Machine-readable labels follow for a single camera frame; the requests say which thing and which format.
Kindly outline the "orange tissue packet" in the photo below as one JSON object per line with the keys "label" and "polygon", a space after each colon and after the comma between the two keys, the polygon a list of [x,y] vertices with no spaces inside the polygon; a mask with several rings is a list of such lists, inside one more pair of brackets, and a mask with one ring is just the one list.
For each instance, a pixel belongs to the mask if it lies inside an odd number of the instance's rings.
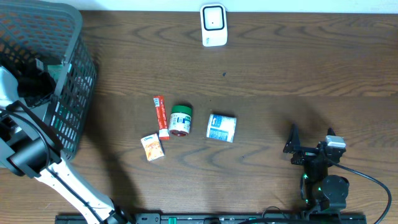
{"label": "orange tissue packet", "polygon": [[141,139],[141,144],[145,150],[148,161],[154,161],[165,156],[158,134],[155,133],[143,137]]}

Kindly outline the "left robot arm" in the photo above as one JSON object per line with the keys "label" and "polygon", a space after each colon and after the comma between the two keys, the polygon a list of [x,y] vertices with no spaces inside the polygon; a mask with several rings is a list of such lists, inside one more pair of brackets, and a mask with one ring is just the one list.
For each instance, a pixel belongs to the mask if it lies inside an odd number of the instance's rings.
{"label": "left robot arm", "polygon": [[74,169],[61,140],[19,99],[23,84],[37,88],[51,81],[36,64],[23,75],[13,63],[1,62],[1,117],[14,122],[1,127],[1,163],[15,175],[26,175],[53,188],[87,223],[136,223],[137,215],[122,210]]}

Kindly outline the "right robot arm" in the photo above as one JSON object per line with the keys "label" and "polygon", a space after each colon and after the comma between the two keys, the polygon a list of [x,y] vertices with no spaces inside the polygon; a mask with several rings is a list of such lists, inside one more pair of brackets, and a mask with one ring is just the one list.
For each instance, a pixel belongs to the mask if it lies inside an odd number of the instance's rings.
{"label": "right robot arm", "polygon": [[310,212],[338,213],[346,208],[348,180],[328,173],[328,168],[339,163],[346,152],[345,140],[332,128],[316,147],[305,147],[300,143],[298,128],[293,125],[283,152],[292,155],[293,165],[303,167],[300,195]]}

